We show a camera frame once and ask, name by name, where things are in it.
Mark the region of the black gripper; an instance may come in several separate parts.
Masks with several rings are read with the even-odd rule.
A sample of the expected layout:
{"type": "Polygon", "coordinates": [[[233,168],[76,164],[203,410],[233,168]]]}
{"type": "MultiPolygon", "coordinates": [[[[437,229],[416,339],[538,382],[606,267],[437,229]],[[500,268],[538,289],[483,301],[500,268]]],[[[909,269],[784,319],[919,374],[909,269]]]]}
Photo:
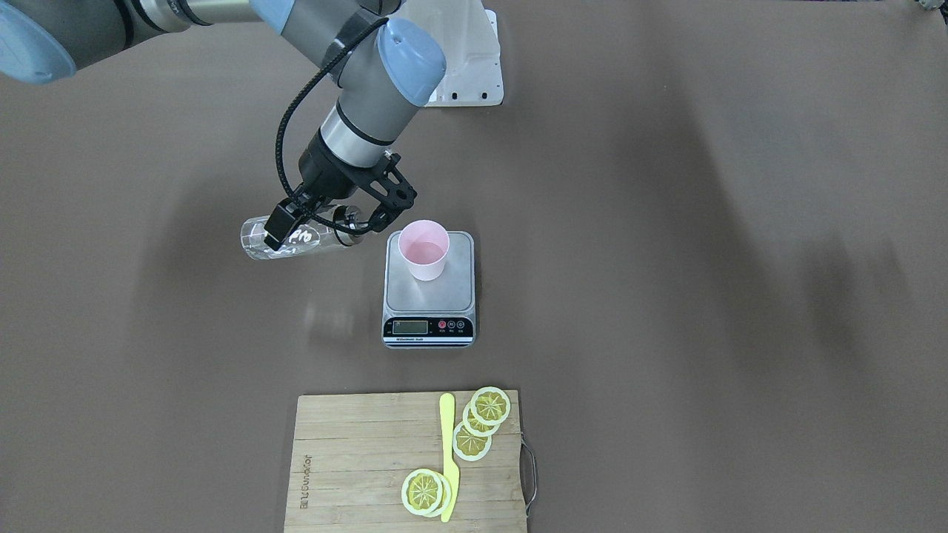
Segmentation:
{"type": "MultiPolygon", "coordinates": [[[[311,212],[335,200],[344,200],[358,191],[368,191],[368,171],[342,161],[327,146],[323,135],[316,133],[299,156],[298,186],[301,205],[311,212]]],[[[278,252],[292,233],[306,222],[304,209],[291,198],[285,198],[271,212],[264,224],[264,243],[278,252]]]]}

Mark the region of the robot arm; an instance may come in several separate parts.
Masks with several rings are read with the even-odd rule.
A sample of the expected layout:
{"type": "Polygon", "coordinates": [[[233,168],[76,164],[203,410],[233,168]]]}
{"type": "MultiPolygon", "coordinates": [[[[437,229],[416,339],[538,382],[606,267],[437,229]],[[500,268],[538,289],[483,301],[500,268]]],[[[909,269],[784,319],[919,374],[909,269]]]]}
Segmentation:
{"type": "Polygon", "coordinates": [[[70,78],[139,45],[160,41],[163,58],[141,73],[177,95],[187,75],[225,81],[281,73],[275,45],[253,52],[264,28],[294,48],[316,74],[278,124],[275,162],[285,197],[271,215],[248,219],[241,246],[257,260],[346,249],[383,232],[412,208],[416,191],[392,144],[429,101],[447,71],[440,45],[399,16],[404,1],[4,1],[2,73],[27,84],[70,78]],[[289,182],[284,139],[292,115],[322,80],[341,89],[299,156],[289,182]]]}

